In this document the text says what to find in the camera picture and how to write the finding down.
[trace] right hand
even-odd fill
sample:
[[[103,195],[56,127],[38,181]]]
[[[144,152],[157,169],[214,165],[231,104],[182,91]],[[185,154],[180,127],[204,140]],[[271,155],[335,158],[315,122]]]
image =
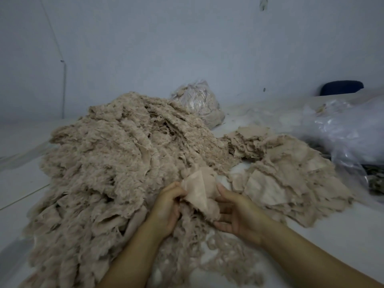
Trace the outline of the right hand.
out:
[[[261,245],[263,230],[272,219],[247,197],[229,191],[220,183],[217,189],[220,219],[214,222],[215,227]]]

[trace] wall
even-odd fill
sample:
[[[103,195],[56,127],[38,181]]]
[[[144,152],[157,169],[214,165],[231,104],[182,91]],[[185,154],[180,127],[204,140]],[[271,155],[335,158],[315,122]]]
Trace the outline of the wall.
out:
[[[222,104],[383,85],[384,0],[43,0],[68,64],[66,116],[205,78]]]
[[[63,64],[39,0],[0,0],[0,123],[61,117]]]

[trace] clear plastic bag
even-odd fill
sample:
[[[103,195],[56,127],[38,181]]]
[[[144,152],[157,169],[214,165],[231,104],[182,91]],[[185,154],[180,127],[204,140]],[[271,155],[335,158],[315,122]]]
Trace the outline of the clear plastic bag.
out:
[[[295,136],[316,141],[331,155],[343,182],[358,199],[384,211],[379,197],[368,193],[368,177],[362,164],[384,164],[384,97],[359,105],[332,100],[316,111],[308,106]]]
[[[171,99],[200,116],[209,129],[220,125],[225,118],[215,94],[206,81],[180,86],[171,94]]]

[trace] white table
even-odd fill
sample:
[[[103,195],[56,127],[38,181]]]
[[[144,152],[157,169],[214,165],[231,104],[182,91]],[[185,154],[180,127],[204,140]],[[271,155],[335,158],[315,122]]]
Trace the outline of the white table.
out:
[[[384,92],[347,94],[343,98],[350,101],[365,101]],[[215,128],[213,133],[220,137],[236,130],[239,126],[262,122],[278,132],[289,132],[300,124],[304,104],[318,107],[326,97],[307,97],[302,99],[279,99],[241,106],[224,107],[224,123]],[[38,124],[19,124],[0,126],[0,157],[15,154],[33,154],[32,149],[46,143],[50,132],[60,125],[74,120],[61,120]],[[48,190],[49,178],[39,168],[39,157],[16,169],[0,172],[0,250],[6,248],[21,234],[27,224],[26,212]],[[303,228],[288,220],[290,228],[329,252],[341,261],[356,268],[368,276],[384,283],[384,213],[355,203],[343,213],[334,213],[331,217],[316,222],[313,228]],[[265,274],[265,287],[291,287],[268,255],[260,252],[262,261],[259,269]],[[5,259],[0,257],[0,264]],[[31,269],[23,263],[7,283],[0,283],[4,288],[16,287]],[[195,271],[191,276],[195,287],[236,287],[224,277]]]

